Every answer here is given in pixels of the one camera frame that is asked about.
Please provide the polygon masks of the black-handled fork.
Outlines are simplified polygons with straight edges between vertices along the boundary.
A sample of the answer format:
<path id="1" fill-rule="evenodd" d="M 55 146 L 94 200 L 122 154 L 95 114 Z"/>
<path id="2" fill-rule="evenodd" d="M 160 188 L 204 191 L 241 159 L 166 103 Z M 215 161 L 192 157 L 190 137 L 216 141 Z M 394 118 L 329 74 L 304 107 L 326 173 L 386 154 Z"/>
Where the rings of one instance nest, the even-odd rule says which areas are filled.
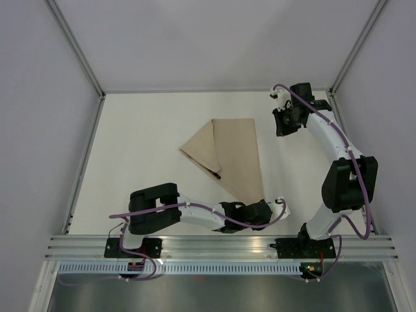
<path id="1" fill-rule="evenodd" d="M 211 173 L 216 179 L 221 179 L 221 176 L 217 174 L 216 172 Z"/>

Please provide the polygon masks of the beige cloth napkin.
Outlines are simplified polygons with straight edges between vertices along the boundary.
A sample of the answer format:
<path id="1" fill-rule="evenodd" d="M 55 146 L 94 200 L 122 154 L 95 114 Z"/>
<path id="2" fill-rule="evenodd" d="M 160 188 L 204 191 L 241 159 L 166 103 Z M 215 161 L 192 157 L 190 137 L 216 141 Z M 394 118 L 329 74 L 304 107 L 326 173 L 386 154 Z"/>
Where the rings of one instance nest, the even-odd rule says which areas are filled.
<path id="1" fill-rule="evenodd" d="M 265 199 L 254 119 L 212 119 L 179 150 L 238 201 Z"/>

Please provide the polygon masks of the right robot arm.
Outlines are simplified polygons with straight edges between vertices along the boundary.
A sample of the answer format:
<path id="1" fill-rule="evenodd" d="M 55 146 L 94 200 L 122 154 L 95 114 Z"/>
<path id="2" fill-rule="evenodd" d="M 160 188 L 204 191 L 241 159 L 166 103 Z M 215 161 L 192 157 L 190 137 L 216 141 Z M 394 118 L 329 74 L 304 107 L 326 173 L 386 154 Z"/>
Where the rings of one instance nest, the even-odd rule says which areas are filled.
<path id="1" fill-rule="evenodd" d="M 334 229 L 347 221 L 362 240 L 371 234 L 370 203 L 374 196 L 378 161 L 366 157 L 348 139 L 335 119 L 335 113 L 324 99 L 316 99 L 309 83 L 290 87 L 275 84 L 270 97 L 280 101 L 273 110 L 277 137 L 286 137 L 301 128 L 318 141 L 330 167 L 321 187 L 322 205 L 306 222 L 296 241 L 298 252 L 311 257 L 320 249 Z"/>

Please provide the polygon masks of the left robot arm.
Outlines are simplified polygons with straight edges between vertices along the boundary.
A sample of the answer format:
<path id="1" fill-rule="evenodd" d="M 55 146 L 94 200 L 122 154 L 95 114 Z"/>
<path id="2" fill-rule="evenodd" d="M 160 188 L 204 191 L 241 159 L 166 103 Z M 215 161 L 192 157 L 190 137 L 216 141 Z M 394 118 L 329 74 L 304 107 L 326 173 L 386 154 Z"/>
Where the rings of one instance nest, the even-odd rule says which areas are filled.
<path id="1" fill-rule="evenodd" d="M 244 204 L 240 201 L 202 203 L 181 194 L 175 183 L 165 183 L 136 190 L 129 196 L 129 225 L 119 243 L 127 257 L 136 257 L 142 249 L 141 239 L 176 224 L 190 224 L 221 234 L 244 229 L 260 231 L 272 220 L 270 203 L 261 199 Z"/>

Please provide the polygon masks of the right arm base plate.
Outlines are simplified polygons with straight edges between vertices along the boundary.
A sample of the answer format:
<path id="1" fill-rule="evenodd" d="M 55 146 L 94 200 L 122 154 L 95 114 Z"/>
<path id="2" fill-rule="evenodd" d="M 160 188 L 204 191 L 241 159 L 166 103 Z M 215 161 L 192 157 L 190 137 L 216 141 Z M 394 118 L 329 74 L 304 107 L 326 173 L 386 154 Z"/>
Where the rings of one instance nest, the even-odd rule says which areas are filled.
<path id="1" fill-rule="evenodd" d="M 337 255 L 332 239 L 300 242 L 297 238 L 280 238 L 273 248 L 279 259 L 335 259 Z"/>

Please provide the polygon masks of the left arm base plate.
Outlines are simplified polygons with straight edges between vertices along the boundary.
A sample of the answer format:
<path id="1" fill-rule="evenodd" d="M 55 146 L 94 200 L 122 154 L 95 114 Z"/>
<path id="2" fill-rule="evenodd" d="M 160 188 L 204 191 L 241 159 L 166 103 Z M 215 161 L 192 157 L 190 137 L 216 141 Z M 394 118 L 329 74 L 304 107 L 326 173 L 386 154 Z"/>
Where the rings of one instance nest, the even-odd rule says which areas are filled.
<path id="1" fill-rule="evenodd" d="M 127 259 L 142 258 L 140 254 L 145 254 L 153 259 L 161 257 L 163 240 L 158 238 L 143 238 L 138 248 L 128 248 L 131 253 L 125 252 L 120 247 L 120 238 L 108 238 L 105 245 L 104 258 L 106 259 Z"/>

